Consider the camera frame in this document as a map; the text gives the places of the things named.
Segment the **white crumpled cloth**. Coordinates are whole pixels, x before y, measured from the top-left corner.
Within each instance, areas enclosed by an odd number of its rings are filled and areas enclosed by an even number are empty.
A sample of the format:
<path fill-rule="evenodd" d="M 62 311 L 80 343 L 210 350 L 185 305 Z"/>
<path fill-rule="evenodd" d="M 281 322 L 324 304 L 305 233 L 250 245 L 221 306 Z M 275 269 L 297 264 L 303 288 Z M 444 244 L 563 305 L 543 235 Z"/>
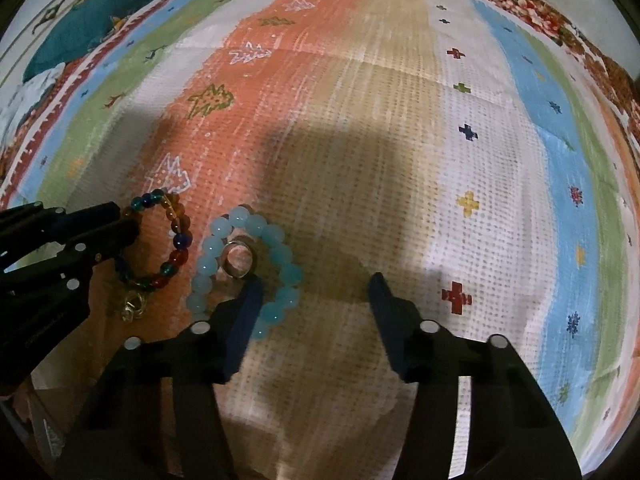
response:
<path fill-rule="evenodd" d="M 18 128 L 27 116 L 47 97 L 64 72 L 65 63 L 49 68 L 14 90 L 1 91 L 1 148 L 8 148 L 14 141 Z"/>

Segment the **teal pillow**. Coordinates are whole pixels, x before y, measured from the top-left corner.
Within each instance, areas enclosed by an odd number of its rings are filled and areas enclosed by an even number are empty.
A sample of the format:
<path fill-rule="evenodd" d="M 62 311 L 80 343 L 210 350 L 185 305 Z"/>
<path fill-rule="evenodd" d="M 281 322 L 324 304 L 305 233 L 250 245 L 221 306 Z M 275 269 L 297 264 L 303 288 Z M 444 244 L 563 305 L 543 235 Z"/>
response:
<path fill-rule="evenodd" d="M 152 0 L 75 0 L 32 56 L 23 74 L 29 81 L 61 63 L 82 58 L 116 28 Z"/>

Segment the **striped colourful cloth mat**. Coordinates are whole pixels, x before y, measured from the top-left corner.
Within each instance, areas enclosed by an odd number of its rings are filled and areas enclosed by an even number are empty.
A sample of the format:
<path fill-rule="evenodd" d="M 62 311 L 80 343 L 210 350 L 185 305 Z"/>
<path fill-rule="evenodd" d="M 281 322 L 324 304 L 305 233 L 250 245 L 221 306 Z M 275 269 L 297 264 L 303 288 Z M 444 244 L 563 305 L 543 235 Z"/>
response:
<path fill-rule="evenodd" d="M 50 0 L 1 55 L 6 479 L 597 479 L 639 93 L 544 0 Z"/>

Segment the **silver metal tin box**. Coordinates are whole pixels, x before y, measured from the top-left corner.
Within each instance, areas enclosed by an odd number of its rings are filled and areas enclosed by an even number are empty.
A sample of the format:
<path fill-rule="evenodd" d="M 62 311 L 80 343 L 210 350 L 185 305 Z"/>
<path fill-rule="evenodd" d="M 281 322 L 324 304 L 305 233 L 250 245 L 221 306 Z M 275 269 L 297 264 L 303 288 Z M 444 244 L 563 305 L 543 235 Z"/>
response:
<path fill-rule="evenodd" d="M 47 356 L 30 375 L 28 406 L 48 474 L 54 474 L 67 436 L 104 368 L 104 363 L 91 364 L 55 354 Z"/>

